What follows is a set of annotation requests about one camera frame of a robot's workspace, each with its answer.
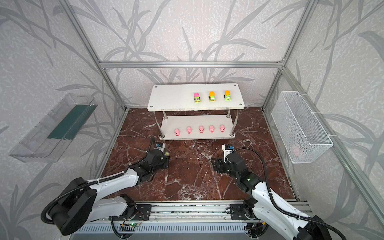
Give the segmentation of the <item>green truck orange load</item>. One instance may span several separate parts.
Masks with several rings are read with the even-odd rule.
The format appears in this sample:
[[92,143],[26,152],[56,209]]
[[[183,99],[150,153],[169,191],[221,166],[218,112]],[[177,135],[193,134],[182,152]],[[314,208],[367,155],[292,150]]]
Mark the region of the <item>green truck orange load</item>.
[[225,101],[226,102],[229,102],[229,101],[231,101],[231,92],[230,91],[225,91],[225,93],[224,93],[224,99],[225,99]]
[[213,91],[209,92],[209,101],[210,101],[211,103],[216,101],[216,95],[215,95],[215,92],[213,92]]

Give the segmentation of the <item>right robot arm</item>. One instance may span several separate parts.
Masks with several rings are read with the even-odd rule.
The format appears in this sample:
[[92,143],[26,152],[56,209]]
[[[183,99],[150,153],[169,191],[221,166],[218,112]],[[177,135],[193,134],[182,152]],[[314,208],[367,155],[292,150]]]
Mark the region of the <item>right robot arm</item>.
[[317,216],[311,218],[289,204],[261,177],[251,172],[239,153],[229,153],[223,159],[212,159],[215,172],[228,174],[240,190],[250,195],[243,201],[245,217],[260,220],[286,240],[330,240],[331,234]]

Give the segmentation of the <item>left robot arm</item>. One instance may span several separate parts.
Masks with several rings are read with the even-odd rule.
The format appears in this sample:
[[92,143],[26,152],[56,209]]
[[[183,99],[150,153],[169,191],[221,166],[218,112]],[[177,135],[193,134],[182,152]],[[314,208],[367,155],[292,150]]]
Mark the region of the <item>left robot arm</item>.
[[135,202],[128,196],[108,196],[149,181],[156,171],[167,169],[169,161],[169,154],[156,148],[125,171],[88,181],[76,178],[42,210],[41,220],[68,236],[86,223],[133,212]]

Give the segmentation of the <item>white two-tier shelf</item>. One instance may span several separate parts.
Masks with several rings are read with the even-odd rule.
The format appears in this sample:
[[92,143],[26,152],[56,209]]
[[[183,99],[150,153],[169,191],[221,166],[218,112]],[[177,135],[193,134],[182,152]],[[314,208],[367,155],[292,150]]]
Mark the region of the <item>white two-tier shelf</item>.
[[[231,92],[231,101],[224,99],[225,91]],[[216,101],[209,101],[209,92],[215,92]],[[194,102],[194,93],[199,93],[201,102]],[[153,114],[162,112],[164,117],[161,124],[160,138],[164,141],[172,140],[212,140],[233,139],[238,120],[232,119],[231,111],[240,112],[245,103],[238,84],[192,84],[192,85],[156,85],[153,87],[148,111]],[[218,111],[225,110],[225,115],[189,115],[168,116],[167,112],[192,112],[192,111]],[[220,131],[220,125],[226,130]],[[204,132],[199,132],[199,126],[204,127]],[[192,133],[187,133],[187,127],[192,128]],[[180,135],[175,135],[175,129],[180,130]]]

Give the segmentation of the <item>pink toy in basket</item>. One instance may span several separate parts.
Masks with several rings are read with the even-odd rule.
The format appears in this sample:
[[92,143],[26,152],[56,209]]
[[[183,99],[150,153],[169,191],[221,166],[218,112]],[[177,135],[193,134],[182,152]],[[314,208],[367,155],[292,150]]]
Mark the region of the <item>pink toy in basket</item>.
[[303,159],[305,157],[304,151],[298,144],[292,146],[292,152],[299,159]]

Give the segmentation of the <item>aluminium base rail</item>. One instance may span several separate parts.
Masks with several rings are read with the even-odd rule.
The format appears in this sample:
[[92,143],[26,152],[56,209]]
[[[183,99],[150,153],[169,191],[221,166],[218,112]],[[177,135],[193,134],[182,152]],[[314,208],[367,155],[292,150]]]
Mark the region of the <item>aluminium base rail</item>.
[[92,221],[75,234],[234,234],[269,227],[292,239],[307,224],[296,224],[294,218],[268,206],[256,207],[251,216],[244,201],[139,202],[137,208],[139,213],[133,218]]

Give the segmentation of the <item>aluminium frame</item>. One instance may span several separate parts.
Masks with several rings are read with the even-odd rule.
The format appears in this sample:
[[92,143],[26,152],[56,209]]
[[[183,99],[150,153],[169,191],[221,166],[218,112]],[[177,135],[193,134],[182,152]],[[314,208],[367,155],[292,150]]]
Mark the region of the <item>aluminium frame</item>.
[[[60,1],[59,6],[63,11],[64,15],[68,18],[78,37],[80,38],[82,44],[87,50],[88,54],[91,56],[91,59],[96,67],[96,71],[102,76],[104,82],[113,92],[114,96],[120,101],[122,106],[125,103],[122,101],[122,97],[117,92],[116,87],[113,85],[112,81],[108,77],[103,65],[106,65],[107,68],[276,68],[278,69],[277,76],[275,77],[272,87],[269,90],[266,101],[268,102],[271,98],[273,91],[276,89],[278,82],[281,76],[284,76],[287,82],[290,84],[291,88],[299,92],[308,106],[317,111],[318,108],[312,102],[311,98],[307,95],[306,91],[303,89],[301,84],[298,83],[296,78],[293,76],[290,69],[287,67],[287,63],[294,52],[295,46],[299,42],[299,38],[302,36],[307,24],[309,23],[310,18],[312,17],[318,1],[307,1],[303,15],[300,18],[298,27],[295,30],[294,36],[289,44],[288,50],[285,53],[284,59],[281,61],[251,61],[251,62],[207,62],[207,61],[139,61],[139,62],[101,62],[96,55],[96,51],[91,45],[90,40],[86,36],[86,32],[81,26],[80,21],[78,20],[75,10],[72,8],[69,1]],[[345,169],[351,181],[356,186],[357,190],[360,192],[362,198],[366,201],[370,210],[373,212],[375,217],[378,219],[380,224],[384,223],[384,200],[380,196],[379,192],[372,185],[368,177],[363,173],[361,168],[358,166],[357,162],[352,158],[351,154],[348,152],[347,148],[343,145],[340,138],[336,135],[335,131],[330,127],[330,125],[325,120],[324,116],[321,113],[317,113],[317,118],[320,124],[324,127],[326,132],[334,136],[334,146],[333,152],[338,158],[340,164]]]

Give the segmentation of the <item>clear plastic wall bin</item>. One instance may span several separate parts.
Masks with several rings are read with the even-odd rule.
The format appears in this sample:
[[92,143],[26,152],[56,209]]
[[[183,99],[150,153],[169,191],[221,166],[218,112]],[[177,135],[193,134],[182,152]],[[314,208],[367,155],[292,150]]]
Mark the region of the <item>clear plastic wall bin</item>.
[[67,94],[9,155],[24,163],[57,162],[97,106],[94,97]]

